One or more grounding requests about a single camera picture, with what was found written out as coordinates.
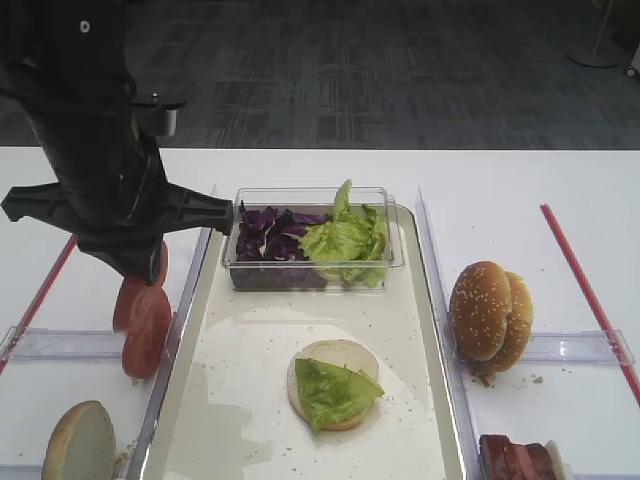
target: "purple cabbage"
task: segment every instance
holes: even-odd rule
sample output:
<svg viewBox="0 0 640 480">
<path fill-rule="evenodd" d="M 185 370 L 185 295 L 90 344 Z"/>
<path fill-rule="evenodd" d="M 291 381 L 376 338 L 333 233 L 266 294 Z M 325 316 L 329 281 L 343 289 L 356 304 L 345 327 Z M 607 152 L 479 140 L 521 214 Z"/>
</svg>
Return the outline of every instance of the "purple cabbage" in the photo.
<svg viewBox="0 0 640 480">
<path fill-rule="evenodd" d="M 239 262 L 306 261 L 298 239 L 306 235 L 307 225 L 318 225 L 329 220 L 320 215 L 280 212 L 267 207 L 247 210 L 240 203 L 240 233 L 236 244 Z M 231 278 L 240 290 L 322 289 L 327 281 L 311 268 L 236 268 Z"/>
</svg>

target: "gray carpet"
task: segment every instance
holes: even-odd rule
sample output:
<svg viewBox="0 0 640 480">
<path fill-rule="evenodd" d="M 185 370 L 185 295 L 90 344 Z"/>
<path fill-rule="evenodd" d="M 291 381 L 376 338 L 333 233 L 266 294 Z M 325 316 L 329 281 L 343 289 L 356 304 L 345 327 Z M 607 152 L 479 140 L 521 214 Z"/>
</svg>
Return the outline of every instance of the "gray carpet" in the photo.
<svg viewBox="0 0 640 480">
<path fill-rule="evenodd" d="M 567 61 L 590 0 L 149 0 L 128 61 L 198 148 L 640 149 L 640 83 Z M 0 144 L 32 144 L 0 101 Z"/>
</svg>

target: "robotic arm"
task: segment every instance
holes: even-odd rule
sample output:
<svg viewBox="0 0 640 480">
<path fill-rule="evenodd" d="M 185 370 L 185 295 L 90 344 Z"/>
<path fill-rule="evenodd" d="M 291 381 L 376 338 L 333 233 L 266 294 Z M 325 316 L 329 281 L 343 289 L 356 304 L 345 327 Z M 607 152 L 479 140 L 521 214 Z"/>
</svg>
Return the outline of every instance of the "robotic arm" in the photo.
<svg viewBox="0 0 640 480">
<path fill-rule="evenodd" d="M 0 67 L 58 183 L 14 187 L 2 202 L 62 228 L 81 251 L 153 285 L 164 233 L 228 235 L 232 204 L 167 181 L 156 139 L 134 114 L 124 0 L 0 0 Z"/>
</svg>

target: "metal tray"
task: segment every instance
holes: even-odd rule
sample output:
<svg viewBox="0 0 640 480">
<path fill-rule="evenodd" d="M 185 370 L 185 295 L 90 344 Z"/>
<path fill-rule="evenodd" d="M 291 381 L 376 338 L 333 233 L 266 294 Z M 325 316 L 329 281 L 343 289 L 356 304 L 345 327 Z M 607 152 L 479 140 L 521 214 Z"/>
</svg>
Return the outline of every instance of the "metal tray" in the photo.
<svg viewBox="0 0 640 480">
<path fill-rule="evenodd" d="M 461 479 L 416 224 L 404 207 L 398 226 L 405 266 L 389 272 L 384 291 L 234 292 L 212 243 L 144 478 Z M 331 338 L 377 356 L 386 395 L 358 428 L 314 436 L 289 404 L 286 370 L 305 345 Z"/>
</svg>

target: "bottom bun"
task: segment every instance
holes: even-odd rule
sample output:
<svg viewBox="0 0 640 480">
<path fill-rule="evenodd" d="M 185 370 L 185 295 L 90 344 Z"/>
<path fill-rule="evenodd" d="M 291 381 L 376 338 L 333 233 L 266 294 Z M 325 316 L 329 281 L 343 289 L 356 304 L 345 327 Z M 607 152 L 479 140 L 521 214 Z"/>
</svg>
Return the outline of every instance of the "bottom bun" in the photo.
<svg viewBox="0 0 640 480">
<path fill-rule="evenodd" d="M 330 363 L 339 367 L 348 368 L 354 372 L 364 372 L 373 380 L 378 381 L 379 366 L 376 357 L 362 345 L 351 340 L 323 340 L 307 345 L 298 352 L 289 364 L 287 371 L 287 391 L 289 401 L 307 423 L 311 420 L 304 413 L 300 398 L 298 397 L 298 380 L 296 377 L 296 359 L 313 358 L 319 362 Z M 357 427 L 369 413 L 369 408 L 340 423 L 325 425 L 323 430 L 349 430 Z"/>
<path fill-rule="evenodd" d="M 111 480 L 115 435 L 109 414 L 97 401 L 69 410 L 54 429 L 42 480 Z"/>
</svg>

